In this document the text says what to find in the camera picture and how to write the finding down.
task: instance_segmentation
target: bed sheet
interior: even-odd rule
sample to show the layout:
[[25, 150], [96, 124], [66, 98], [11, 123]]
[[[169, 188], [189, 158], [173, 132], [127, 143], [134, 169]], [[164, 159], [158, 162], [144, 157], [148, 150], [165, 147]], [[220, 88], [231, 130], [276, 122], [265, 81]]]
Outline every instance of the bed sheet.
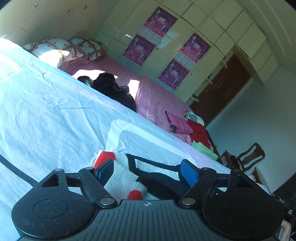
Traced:
[[[230, 170], [118, 102], [0, 39], [0, 154], [37, 181], [92, 166], [99, 150]], [[0, 240], [17, 240], [14, 204], [31, 186], [0, 164]]]
[[[62, 69], [76, 79], [82, 75], [96, 79], [102, 72], [114, 74], [117, 83], [129, 86], [130, 93], [137, 104], [137, 113], [167, 132], [170, 132], [171, 128], [165, 114], [166, 110], [180, 117], [184, 116], [186, 110], [191, 111], [173, 93], [167, 91], [156, 82], [151, 81], [146, 76], [139, 76], [116, 60], [108, 57], [98, 58], [95, 61], [88, 61], [84, 64], [76, 62], [67, 65], [65, 68], [62, 67]], [[170, 133], [191, 145], [189, 135]]]

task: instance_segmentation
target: pink bed sheet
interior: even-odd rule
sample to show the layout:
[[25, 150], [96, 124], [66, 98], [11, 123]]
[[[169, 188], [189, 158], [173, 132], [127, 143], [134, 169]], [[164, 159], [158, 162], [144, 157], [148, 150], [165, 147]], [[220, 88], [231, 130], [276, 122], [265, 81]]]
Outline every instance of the pink bed sheet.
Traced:
[[186, 134], [171, 132], [165, 111], [184, 117], [186, 110], [191, 109], [173, 93], [151, 81], [146, 76], [139, 76], [111, 58], [98, 58], [95, 61], [74, 61], [60, 69], [74, 78], [86, 75], [96, 79], [100, 73], [108, 72], [115, 75], [116, 82], [120, 85], [129, 85], [130, 93], [136, 102], [137, 113], [153, 122], [155, 125], [170, 132], [180, 140], [191, 145], [191, 139]]

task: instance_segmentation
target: green cloth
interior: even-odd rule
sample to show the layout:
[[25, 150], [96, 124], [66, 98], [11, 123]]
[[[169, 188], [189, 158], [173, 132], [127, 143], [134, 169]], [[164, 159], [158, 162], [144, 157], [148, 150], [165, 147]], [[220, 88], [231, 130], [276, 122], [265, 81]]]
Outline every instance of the green cloth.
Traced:
[[213, 153], [209, 148], [207, 148], [204, 144], [201, 142], [196, 143], [195, 141], [192, 142], [192, 147], [199, 150], [201, 153], [204, 153], [206, 156], [210, 157], [213, 160], [217, 160], [218, 156]]

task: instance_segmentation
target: person's hand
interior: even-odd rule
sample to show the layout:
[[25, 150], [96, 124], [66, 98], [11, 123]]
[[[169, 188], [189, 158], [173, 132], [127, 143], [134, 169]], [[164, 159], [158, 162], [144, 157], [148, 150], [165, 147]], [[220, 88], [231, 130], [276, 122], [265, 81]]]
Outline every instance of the person's hand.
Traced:
[[286, 220], [283, 220], [281, 226], [283, 227], [284, 231], [280, 241], [289, 241], [292, 225]]

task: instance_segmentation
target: chair backrest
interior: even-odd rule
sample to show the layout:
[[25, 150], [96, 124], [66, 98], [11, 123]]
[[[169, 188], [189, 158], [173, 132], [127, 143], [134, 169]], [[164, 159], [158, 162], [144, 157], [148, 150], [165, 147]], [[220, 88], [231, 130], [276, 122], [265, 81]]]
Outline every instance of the chair backrest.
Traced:
[[[245, 155], [247, 155], [249, 152], [251, 152], [251, 150], [254, 149], [254, 151], [249, 154], [248, 156], [246, 156], [243, 160], [241, 160], [241, 158]], [[259, 158], [261, 157], [260, 159], [254, 161], [252, 164], [250, 164], [248, 167], [244, 167], [246, 164], [250, 163], [251, 161], [255, 160], [256, 158]], [[254, 166], [255, 164], [259, 163], [260, 161], [262, 161], [263, 159], [265, 158], [265, 153], [263, 151], [263, 149], [261, 148], [261, 146], [258, 144], [258, 143], [254, 143], [249, 150], [243, 152], [242, 154], [240, 154], [238, 157], [237, 157], [237, 160], [239, 161], [239, 163], [241, 164], [242, 168], [243, 168], [243, 171], [247, 171], [249, 170], [252, 166]]]

